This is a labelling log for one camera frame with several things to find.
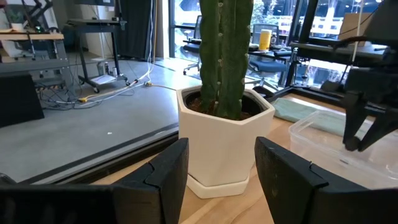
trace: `yellow cup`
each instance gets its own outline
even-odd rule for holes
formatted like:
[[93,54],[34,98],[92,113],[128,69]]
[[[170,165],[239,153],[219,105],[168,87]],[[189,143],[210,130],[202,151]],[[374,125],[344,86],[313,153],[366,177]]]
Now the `yellow cup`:
[[272,30],[261,30],[259,50],[267,52],[271,44]]

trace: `clear plastic bin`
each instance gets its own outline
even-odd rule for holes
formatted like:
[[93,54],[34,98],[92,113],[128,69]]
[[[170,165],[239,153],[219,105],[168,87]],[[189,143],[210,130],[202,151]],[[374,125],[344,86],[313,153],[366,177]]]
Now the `clear plastic bin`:
[[[372,122],[357,132],[362,139]],[[343,145],[345,115],[316,111],[289,128],[290,150],[316,165],[368,189],[398,187],[398,132],[378,140],[364,152]]]

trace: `white hexagonal pot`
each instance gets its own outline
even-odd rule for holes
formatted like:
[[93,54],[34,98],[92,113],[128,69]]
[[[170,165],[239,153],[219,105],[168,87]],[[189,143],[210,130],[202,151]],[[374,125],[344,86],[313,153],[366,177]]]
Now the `white hexagonal pot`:
[[187,96],[199,91],[200,86],[177,91],[179,137],[189,138],[187,186],[200,198],[242,194],[254,165],[256,137],[267,136],[275,109],[245,90],[264,111],[243,121],[218,118],[186,107]]

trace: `green towel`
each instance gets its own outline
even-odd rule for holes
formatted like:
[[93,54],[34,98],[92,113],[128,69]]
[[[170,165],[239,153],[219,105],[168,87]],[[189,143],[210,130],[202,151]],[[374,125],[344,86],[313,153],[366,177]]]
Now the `green towel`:
[[[311,106],[306,106],[301,103],[296,103],[283,98],[276,99],[272,104],[275,108],[276,117],[291,121],[293,123],[300,121],[301,119],[304,119],[310,116],[310,114],[318,111]],[[338,136],[343,136],[345,119],[327,114],[321,114],[321,116],[313,120],[311,127],[336,134]]]

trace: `cactus spine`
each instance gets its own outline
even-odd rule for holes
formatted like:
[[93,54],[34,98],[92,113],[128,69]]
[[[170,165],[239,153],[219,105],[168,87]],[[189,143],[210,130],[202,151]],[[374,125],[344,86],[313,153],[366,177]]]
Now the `cactus spine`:
[[201,108],[239,119],[248,69],[253,0],[200,0]]

